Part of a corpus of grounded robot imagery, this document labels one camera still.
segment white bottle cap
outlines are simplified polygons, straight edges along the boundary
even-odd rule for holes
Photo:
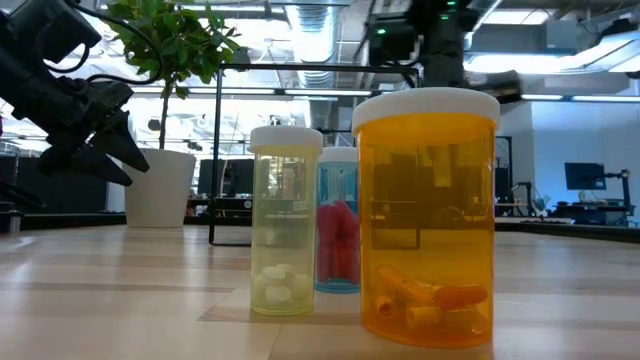
[[[458,88],[420,88],[371,98],[353,111],[351,132],[362,125],[408,114],[473,114],[495,121],[500,128],[500,103],[480,91]]]
[[[249,151],[260,152],[263,146],[304,146],[322,149],[322,134],[313,129],[273,125],[261,126],[251,131],[251,145]]]
[[[335,146],[322,149],[318,162],[358,162],[358,149],[354,147]]]

